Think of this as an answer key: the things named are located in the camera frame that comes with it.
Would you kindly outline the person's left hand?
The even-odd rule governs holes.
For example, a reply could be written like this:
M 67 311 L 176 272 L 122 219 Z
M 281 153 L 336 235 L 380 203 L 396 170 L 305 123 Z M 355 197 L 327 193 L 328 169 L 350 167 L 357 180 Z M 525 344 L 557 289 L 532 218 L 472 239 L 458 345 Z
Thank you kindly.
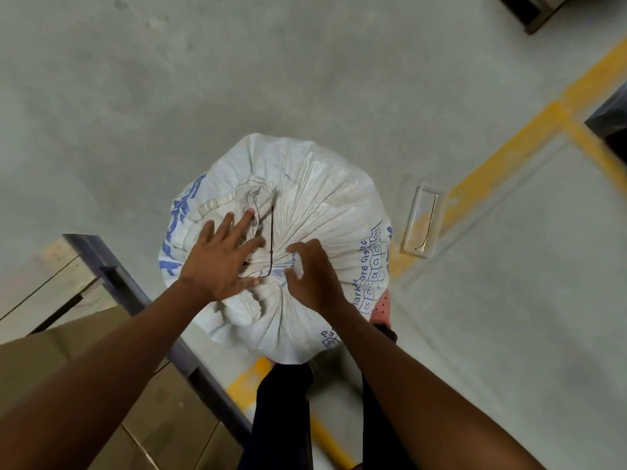
M 232 243 L 231 228 L 234 225 L 234 213 L 229 212 L 215 228 L 213 240 L 208 245 L 198 245 L 197 241 L 177 280 L 198 295 L 205 305 L 242 292 L 237 289 L 236 281 L 242 277 L 240 273 L 247 258 L 264 244 L 262 236 L 255 236 L 245 243 Z

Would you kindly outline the person's right hand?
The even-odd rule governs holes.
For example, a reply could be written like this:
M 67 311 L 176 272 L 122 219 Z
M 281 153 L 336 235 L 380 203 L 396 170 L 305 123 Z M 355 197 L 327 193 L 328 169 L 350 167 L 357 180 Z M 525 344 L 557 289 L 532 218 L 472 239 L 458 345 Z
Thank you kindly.
M 349 305 L 341 283 L 318 239 L 294 243 L 286 248 L 297 254 L 302 263 L 305 290 L 290 292 L 303 306 L 315 311 L 329 323 L 333 323 L 340 311 Z

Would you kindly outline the white woven sack blue print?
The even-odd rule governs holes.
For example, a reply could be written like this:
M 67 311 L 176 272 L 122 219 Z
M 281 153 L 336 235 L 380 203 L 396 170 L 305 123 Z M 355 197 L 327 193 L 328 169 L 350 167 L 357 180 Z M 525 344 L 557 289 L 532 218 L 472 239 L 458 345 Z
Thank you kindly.
M 332 326 L 288 292 L 284 270 L 302 265 L 286 248 L 318 239 L 345 297 L 368 320 L 388 287 L 392 236 L 372 179 L 312 141 L 247 135 L 174 199 L 159 253 L 166 286 L 179 278 L 207 221 L 219 226 L 232 212 L 237 222 L 248 208 L 255 220 L 247 239 L 261 235 L 265 242 L 240 274 L 260 284 L 211 303 L 193 323 L 220 345 L 286 365 L 340 346 Z

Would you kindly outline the person's left forearm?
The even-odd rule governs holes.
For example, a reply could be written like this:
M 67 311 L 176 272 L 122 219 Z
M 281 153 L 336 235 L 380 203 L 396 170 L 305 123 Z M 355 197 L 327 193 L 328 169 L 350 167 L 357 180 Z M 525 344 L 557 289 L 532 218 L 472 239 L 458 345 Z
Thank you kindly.
M 0 417 L 0 470 L 87 470 L 192 318 L 215 297 L 179 279 Z

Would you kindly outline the person's right forearm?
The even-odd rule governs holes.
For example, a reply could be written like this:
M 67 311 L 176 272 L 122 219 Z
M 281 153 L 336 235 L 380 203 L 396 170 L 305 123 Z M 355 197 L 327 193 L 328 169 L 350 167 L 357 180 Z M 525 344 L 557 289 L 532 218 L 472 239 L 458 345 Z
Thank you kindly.
M 501 426 L 366 322 L 346 300 L 320 314 L 341 338 L 421 470 L 545 470 Z

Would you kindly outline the person's pink shoe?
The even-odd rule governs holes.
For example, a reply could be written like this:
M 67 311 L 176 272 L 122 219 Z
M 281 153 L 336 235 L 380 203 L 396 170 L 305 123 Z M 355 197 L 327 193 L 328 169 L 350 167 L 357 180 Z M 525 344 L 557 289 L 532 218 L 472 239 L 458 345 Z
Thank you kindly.
M 376 325 L 383 325 L 387 329 L 391 330 L 391 294 L 388 289 L 379 297 L 376 305 L 374 306 L 369 323 Z

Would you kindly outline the person's dark trousers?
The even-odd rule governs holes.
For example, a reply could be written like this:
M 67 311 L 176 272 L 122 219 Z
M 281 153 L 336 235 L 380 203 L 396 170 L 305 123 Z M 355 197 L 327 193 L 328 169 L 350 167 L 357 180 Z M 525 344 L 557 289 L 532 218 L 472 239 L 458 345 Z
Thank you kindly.
M 250 438 L 237 470 L 312 470 L 308 364 L 275 365 L 256 393 Z M 365 377 L 362 470 L 419 470 L 384 415 Z

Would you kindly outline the clear plastic floor plate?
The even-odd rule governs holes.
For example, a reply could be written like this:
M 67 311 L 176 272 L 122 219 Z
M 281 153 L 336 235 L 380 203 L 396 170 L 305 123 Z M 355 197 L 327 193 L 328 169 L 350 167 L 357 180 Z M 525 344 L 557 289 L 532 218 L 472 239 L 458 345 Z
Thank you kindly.
M 427 184 L 420 184 L 412 197 L 411 211 L 401 249 L 421 259 L 430 258 L 443 224 L 447 195 Z

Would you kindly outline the brown cardboard boxes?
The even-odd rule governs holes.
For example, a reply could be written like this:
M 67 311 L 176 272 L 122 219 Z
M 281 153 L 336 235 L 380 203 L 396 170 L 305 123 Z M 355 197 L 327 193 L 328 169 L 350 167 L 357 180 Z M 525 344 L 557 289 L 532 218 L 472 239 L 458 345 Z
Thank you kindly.
M 121 306 L 0 345 L 0 415 L 130 319 Z M 88 470 L 236 470 L 242 449 L 167 360 Z

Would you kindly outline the light wooden pallet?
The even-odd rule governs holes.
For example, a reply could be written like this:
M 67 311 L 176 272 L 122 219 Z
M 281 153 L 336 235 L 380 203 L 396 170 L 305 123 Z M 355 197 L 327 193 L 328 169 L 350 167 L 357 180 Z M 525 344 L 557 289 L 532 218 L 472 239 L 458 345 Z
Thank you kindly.
M 0 272 L 0 345 L 119 305 L 100 261 L 88 256 L 94 239 L 64 234 Z

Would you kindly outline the dark grey object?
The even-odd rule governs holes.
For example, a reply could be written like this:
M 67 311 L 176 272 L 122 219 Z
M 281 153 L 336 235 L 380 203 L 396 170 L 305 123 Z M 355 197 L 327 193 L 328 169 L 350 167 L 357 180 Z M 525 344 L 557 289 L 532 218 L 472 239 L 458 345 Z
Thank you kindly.
M 585 124 L 627 167 L 627 81 L 593 112 Z

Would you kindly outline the dark wooden pallet corner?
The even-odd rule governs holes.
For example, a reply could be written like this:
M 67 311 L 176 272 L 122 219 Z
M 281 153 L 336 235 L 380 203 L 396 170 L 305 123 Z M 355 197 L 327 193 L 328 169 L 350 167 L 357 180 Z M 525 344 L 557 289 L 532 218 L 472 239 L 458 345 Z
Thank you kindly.
M 523 25 L 527 35 L 536 33 L 568 0 L 499 0 Z

